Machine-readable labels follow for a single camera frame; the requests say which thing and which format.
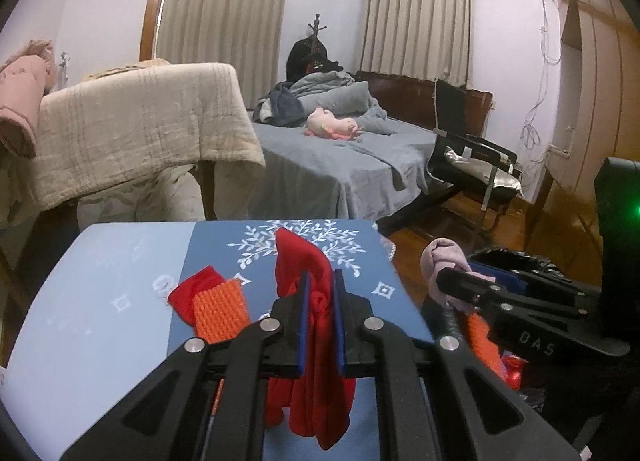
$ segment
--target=wooden wardrobe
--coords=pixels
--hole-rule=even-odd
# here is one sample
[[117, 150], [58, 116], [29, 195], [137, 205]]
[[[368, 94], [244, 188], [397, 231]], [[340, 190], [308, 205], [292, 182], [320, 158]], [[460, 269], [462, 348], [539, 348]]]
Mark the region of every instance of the wooden wardrobe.
[[[526, 249], [549, 257], [573, 279], [600, 285], [593, 181], [607, 156], [640, 160], [640, 33], [620, 0], [559, 0], [559, 10], [568, 48], [561, 99], [572, 81], [579, 92], [573, 92], [575, 106], [559, 102], [558, 146], [546, 157], [542, 187], [527, 213]], [[565, 61], [565, 52], [581, 63]]]

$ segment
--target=wooden window frame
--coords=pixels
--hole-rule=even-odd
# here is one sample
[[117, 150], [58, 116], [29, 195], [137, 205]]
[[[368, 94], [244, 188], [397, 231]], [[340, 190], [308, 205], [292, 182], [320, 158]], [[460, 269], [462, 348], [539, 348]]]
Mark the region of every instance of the wooden window frame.
[[140, 36], [139, 60], [153, 58], [154, 38], [156, 36], [156, 24], [162, 0], [146, 0], [145, 17], [142, 22], [142, 35]]

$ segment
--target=metal screw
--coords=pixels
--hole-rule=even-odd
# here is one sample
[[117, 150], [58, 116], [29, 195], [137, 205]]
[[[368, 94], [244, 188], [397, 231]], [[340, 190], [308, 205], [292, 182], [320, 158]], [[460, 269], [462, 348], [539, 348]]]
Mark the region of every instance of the metal screw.
[[377, 316], [370, 316], [364, 321], [364, 327], [372, 331], [378, 331], [379, 329], [382, 329], [384, 325], [385, 322]]
[[445, 351], [455, 351], [460, 347], [460, 342], [453, 336], [443, 336], [438, 343]]
[[189, 338], [184, 343], [184, 348], [190, 353], [199, 353], [206, 347], [206, 343], [202, 338]]
[[265, 318], [260, 320], [260, 329], [263, 331], [277, 331], [280, 329], [280, 321], [277, 318]]

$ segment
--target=wooden headboard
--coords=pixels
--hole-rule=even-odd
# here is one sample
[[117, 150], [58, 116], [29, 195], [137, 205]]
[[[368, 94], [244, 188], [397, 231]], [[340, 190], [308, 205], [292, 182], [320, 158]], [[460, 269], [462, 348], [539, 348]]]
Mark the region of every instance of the wooden headboard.
[[[378, 99], [389, 116], [425, 129], [436, 126], [433, 110], [434, 83], [431, 80], [368, 71], [358, 71], [356, 80], [369, 82], [369, 92]], [[492, 93], [466, 90], [465, 118], [469, 134], [482, 136], [493, 97]]]

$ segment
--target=red cloth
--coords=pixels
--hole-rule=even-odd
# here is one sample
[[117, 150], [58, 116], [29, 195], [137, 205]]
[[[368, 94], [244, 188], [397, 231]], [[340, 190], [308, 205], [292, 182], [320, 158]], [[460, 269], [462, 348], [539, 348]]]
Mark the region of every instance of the red cloth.
[[182, 320], [194, 327], [196, 316], [193, 313], [193, 297], [223, 282], [225, 279], [212, 266], [207, 266], [189, 279], [182, 281], [169, 295], [169, 304]]
[[332, 267], [324, 253], [302, 237], [280, 228], [276, 231], [276, 282], [278, 296], [298, 289], [300, 272], [311, 276], [305, 375], [298, 380], [269, 381], [266, 421], [277, 425], [282, 407], [290, 407], [289, 428], [297, 435], [318, 438], [329, 450], [349, 428], [355, 380], [338, 374], [331, 306]]

